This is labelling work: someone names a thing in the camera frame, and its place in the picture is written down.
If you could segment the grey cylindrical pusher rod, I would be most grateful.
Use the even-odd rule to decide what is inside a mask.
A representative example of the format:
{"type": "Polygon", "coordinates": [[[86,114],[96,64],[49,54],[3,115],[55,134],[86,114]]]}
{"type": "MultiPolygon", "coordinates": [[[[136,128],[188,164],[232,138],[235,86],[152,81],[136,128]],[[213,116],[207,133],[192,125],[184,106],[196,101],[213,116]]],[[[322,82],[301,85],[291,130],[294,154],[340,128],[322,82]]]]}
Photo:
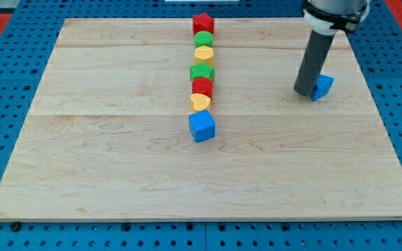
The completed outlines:
{"type": "Polygon", "coordinates": [[[294,85],[297,94],[312,94],[333,40],[334,35],[311,31],[294,85]]]}

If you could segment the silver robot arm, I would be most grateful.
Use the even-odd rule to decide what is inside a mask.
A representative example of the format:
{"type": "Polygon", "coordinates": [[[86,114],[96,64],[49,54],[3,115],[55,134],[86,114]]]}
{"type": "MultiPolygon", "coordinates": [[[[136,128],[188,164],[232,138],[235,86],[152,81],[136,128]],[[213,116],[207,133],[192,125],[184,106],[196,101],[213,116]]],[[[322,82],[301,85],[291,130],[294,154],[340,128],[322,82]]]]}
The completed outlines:
{"type": "Polygon", "coordinates": [[[301,10],[311,32],[294,91],[309,96],[319,79],[338,31],[354,33],[369,14],[369,0],[303,0],[301,10]]]}

